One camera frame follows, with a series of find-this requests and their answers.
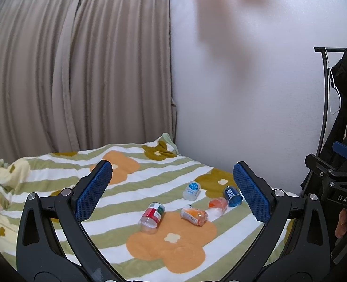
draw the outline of wall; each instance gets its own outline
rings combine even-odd
[[[313,46],[347,46],[347,0],[171,0],[171,37],[181,154],[299,193],[323,116]]]

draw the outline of beige curtain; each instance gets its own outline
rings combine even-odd
[[[0,158],[173,133],[169,0],[0,0]]]

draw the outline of floral blanket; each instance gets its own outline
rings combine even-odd
[[[245,201],[220,218],[209,216],[203,227],[180,218],[188,201],[186,185],[201,184],[192,205],[206,210],[211,198],[234,184],[231,173],[179,155],[168,134],[154,142],[106,145],[99,149],[26,157],[11,165],[0,161],[0,251],[16,267],[16,241],[24,202],[30,192],[40,197],[72,188],[105,159],[113,176],[91,218],[82,223],[100,252],[127,280],[217,281],[243,256],[262,228]],[[151,202],[166,212],[158,231],[138,231],[138,221]],[[58,239],[72,262],[78,263],[57,220]],[[268,262],[276,260],[289,233],[289,222]]]

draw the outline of textured blue pad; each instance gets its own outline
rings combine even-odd
[[[99,199],[101,199],[112,177],[112,165],[109,162],[103,164],[98,173],[85,188],[77,200],[76,219],[79,222],[90,218]]]
[[[347,146],[336,141],[333,143],[333,151],[347,159]]]
[[[234,181],[251,208],[254,217],[263,223],[270,218],[269,202],[241,164],[234,166]]]

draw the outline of human hand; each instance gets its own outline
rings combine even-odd
[[[346,209],[342,209],[339,213],[339,221],[336,229],[336,237],[341,238],[347,232],[347,212]]]

